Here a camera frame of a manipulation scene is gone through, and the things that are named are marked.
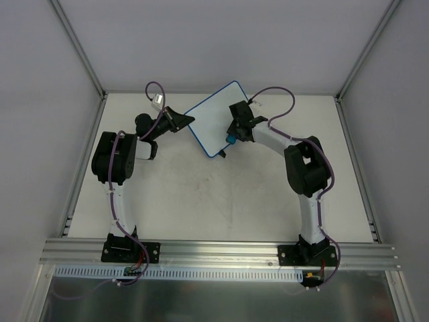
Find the blue whiteboard eraser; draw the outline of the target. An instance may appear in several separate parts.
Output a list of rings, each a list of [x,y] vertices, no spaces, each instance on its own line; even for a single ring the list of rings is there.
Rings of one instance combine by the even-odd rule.
[[[235,144],[235,143],[236,143],[236,141],[237,141],[237,139],[236,139],[236,137],[234,137],[234,136],[232,136],[232,135],[228,135],[228,136],[227,136],[227,138],[226,138],[226,141],[227,141],[229,144]]]

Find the blue framed whiteboard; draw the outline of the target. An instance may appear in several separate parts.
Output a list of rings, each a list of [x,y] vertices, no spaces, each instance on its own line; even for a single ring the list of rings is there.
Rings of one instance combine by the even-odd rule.
[[[227,130],[233,120],[229,106],[247,100],[239,82],[233,80],[185,112],[194,118],[188,127],[209,158],[231,145],[227,141]]]

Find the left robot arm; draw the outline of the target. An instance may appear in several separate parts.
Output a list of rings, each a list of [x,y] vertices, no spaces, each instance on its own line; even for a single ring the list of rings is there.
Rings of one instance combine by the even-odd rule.
[[[135,133],[104,131],[95,149],[91,170],[103,185],[111,211],[109,236],[137,237],[137,225],[125,198],[125,183],[133,174],[136,160],[153,160],[158,151],[156,139],[166,132],[176,133],[195,118],[165,107],[157,118],[147,113],[135,118]]]

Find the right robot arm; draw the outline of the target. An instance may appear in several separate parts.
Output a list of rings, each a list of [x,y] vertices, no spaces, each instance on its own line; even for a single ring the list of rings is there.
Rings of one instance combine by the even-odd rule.
[[[298,195],[301,232],[298,236],[298,255],[307,265],[315,265],[330,246],[324,231],[322,196],[332,188],[332,166],[322,151],[318,138],[295,138],[271,126],[270,120],[254,116],[246,101],[229,107],[232,122],[227,130],[230,143],[254,142],[281,154],[286,163],[289,186]]]

